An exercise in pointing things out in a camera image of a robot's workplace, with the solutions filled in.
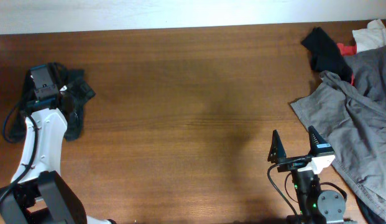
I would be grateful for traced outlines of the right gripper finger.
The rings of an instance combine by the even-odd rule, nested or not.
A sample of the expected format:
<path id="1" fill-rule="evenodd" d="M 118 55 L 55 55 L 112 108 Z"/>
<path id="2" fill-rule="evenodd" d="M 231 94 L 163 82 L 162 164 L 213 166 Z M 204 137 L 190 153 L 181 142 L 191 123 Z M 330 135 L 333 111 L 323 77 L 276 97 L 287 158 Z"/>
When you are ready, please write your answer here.
<path id="1" fill-rule="evenodd" d="M 285 149 L 281 142 L 280 136 L 277 130 L 275 129 L 272 133 L 272 143 L 267 161 L 273 164 L 278 164 L 280 162 L 283 162 L 286 158 L 287 155 L 285 153 Z"/>
<path id="2" fill-rule="evenodd" d="M 310 152 L 311 155 L 317 155 L 326 148 L 326 141 L 321 137 L 317 130 L 313 126 L 308 127 L 308 134 L 310 139 Z"/>

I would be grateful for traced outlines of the black Nike t-shirt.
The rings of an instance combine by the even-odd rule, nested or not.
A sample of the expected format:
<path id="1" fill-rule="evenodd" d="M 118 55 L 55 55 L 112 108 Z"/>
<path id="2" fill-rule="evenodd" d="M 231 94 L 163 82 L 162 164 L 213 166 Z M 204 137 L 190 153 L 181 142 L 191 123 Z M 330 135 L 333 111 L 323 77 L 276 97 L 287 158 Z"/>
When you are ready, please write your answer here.
<path id="1" fill-rule="evenodd" d="M 65 85 L 67 85 L 68 83 L 70 83 L 71 81 L 75 80 L 78 77 L 83 78 L 84 70 L 82 69 L 68 70 L 66 67 L 63 66 L 63 68 L 60 70 L 60 74 L 62 78 L 64 78 Z M 42 109 L 52 110 L 52 109 L 58 108 L 60 110 L 61 94 L 60 94 L 60 97 L 56 99 L 38 101 L 35 97 L 33 87 L 34 87 L 34 83 L 30 79 L 29 73 L 27 71 L 25 80 L 24 80 L 23 89 L 22 89 L 22 97 L 20 101 L 11 110 L 11 111 L 17 111 L 19 114 L 16 116 L 9 133 L 6 132 L 6 125 L 10 116 L 6 116 L 6 119 L 2 127 L 2 136 L 9 143 L 17 143 L 25 138 L 26 127 L 25 127 L 25 118 L 22 114 L 23 112 L 32 114 L 33 112 L 39 111 Z M 67 121 L 67 130 L 65 132 L 64 138 L 67 141 L 74 141 L 78 139 L 81 134 L 82 128 L 83 128 L 83 124 L 69 124 Z"/>

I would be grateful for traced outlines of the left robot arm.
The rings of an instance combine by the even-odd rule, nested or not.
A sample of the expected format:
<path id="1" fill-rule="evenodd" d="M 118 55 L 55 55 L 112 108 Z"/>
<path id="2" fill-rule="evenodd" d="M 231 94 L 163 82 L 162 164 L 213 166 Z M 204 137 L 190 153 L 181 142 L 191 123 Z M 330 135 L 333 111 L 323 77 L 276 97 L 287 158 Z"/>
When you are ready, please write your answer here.
<path id="1" fill-rule="evenodd" d="M 61 94 L 51 78 L 30 77 L 35 98 L 22 111 L 26 137 L 11 183 L 0 189 L 5 223 L 101 223 L 85 208 L 60 175 L 67 120 L 57 103 Z"/>

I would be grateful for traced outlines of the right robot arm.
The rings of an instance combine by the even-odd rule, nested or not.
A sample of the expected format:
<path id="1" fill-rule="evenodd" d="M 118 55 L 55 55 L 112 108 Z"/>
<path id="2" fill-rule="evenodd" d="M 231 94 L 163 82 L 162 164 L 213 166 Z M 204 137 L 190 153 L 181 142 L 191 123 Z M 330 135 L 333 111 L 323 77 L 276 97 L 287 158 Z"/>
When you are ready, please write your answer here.
<path id="1" fill-rule="evenodd" d="M 344 223 L 347 193 L 330 182 L 321 182 L 319 175 L 335 160 L 335 151 L 317 130 L 308 128 L 310 150 L 303 156 L 287 157 L 277 130 L 273 130 L 268 161 L 267 178 L 293 214 L 287 223 Z M 271 178 L 271 171 L 286 172 L 292 177 L 299 210 L 296 210 L 285 194 Z"/>

